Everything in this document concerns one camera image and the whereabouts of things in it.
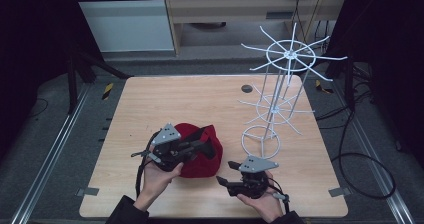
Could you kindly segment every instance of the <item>sleeve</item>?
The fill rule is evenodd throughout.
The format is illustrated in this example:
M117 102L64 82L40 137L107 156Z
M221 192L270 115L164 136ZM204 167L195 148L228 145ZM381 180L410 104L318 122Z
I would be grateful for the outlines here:
M116 205L106 224L132 224L147 223L149 212L144 212L133 206L134 200L127 196L123 196Z
M304 224L304 222L295 211L291 211L286 215L275 219L270 224Z

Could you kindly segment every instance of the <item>red cloth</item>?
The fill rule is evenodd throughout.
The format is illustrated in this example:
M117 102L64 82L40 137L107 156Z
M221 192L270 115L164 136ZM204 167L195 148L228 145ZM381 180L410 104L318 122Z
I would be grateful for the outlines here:
M189 123L180 123L175 126L175 129L181 134L180 140L184 141L188 136L198 131L200 128ZM210 144L215 150L215 156L208 159L203 153L198 153L194 160L186 162L181 170L181 177L184 178L203 178L212 177L218 172L221 166L223 148L221 142L216 137L215 128L213 125L204 127L204 131L198 139L202 142L210 141Z

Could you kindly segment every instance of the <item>white metal stand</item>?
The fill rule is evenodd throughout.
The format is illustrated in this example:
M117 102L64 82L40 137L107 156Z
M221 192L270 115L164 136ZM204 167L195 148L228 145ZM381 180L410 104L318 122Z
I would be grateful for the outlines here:
M243 104L252 105L256 107L257 117L247 122L249 124L257 119L263 120L266 125L255 125L247 128L242 134L242 146L243 149L253 156L257 156L254 153L250 152L247 147L247 141L253 141L254 143L260 142L261 153L260 157L263 159L269 159L278 154L281 148L281 141L278 134L274 131L274 125L287 124L298 134L301 134L291 123L290 119L292 118L295 112L305 112L305 111L296 111L296 103L298 98L303 90L303 85L305 83L306 77L312 71L318 77L326 81L332 81L332 79L325 78L317 71L312 69L312 66L315 64L316 59L326 59L326 60L343 60L347 57L342 58L333 58L333 57L320 57L315 55L312 46L324 42L329 37L326 37L320 41L314 42L312 44L305 44L295 40L296 33L296 23L293 27L293 35L291 40L281 40L276 41L268 33L266 33L262 27L261 31L268 36L273 43L267 49L261 49L256 47L246 46L241 44L243 47L263 51L266 53L268 62L256 68L251 68L250 70L256 71L261 68L266 67L265 78L262 86L262 90L256 88L253 85L254 89L260 94L260 98L257 103L249 103L240 101ZM269 66L272 65L278 69L277 81L275 83L274 91L271 95L266 95L264 93L266 80L269 73ZM294 73L305 72L304 80L300 86L297 94L294 96L288 96L288 90L290 89L291 79ZM271 155L265 154L265 146L275 146L275 151Z

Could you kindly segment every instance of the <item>light wood tabletop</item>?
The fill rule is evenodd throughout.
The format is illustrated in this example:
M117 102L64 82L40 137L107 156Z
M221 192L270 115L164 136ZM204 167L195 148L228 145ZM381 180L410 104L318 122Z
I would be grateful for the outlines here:
M247 154L241 145L242 133L253 125L265 125L255 106L260 94L241 90L251 85L261 90L264 75L132 77L127 80L116 108L89 187L96 196L86 195L80 208L83 217L108 217L122 195L135 198L135 181L141 157L131 154L145 149L152 134L167 123L191 123L198 127L214 125L223 149L218 176L240 181L240 172L228 161L243 162ZM271 95L276 76L267 78L266 95ZM287 96L295 96L301 86L292 78ZM271 161L274 179L290 196L290 209L302 217L343 217L347 205L343 196L331 197L329 190L339 183L323 143L311 106L304 91L299 95L291 125L275 125L281 148ZM272 145L267 152L274 152ZM151 217L258 217L237 198L230 197L215 177L178 177L149 209Z

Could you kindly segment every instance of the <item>red hat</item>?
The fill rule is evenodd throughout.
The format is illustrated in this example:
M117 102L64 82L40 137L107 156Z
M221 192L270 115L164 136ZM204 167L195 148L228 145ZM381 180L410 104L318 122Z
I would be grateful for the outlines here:
M213 125L199 128L189 123L180 123L175 126L175 129L181 134L181 141L196 141L211 145L215 155L207 157L202 152L198 152L196 158L187 161L181 170L181 177L184 178L202 178L212 177L218 172L221 166L222 145L216 137L215 128Z

